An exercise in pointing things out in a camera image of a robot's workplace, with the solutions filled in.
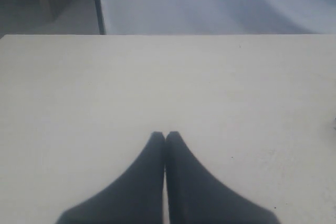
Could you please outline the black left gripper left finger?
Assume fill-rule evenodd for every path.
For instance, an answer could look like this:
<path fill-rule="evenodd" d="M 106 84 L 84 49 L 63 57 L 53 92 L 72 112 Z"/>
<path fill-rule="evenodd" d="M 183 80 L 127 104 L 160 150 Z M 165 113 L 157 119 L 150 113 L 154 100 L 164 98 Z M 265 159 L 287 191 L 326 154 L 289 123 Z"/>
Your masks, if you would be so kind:
<path fill-rule="evenodd" d="M 165 137 L 153 132 L 112 184 L 66 210 L 58 223 L 163 223 Z"/>

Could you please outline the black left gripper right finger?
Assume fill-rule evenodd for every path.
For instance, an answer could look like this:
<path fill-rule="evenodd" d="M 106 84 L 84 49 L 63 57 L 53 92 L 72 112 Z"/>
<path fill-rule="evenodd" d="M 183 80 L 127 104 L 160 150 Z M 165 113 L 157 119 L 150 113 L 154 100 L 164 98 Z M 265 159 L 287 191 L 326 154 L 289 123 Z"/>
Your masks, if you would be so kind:
<path fill-rule="evenodd" d="M 179 132 L 167 135 L 165 149 L 170 223 L 279 223 L 273 212 L 215 178 Z"/>

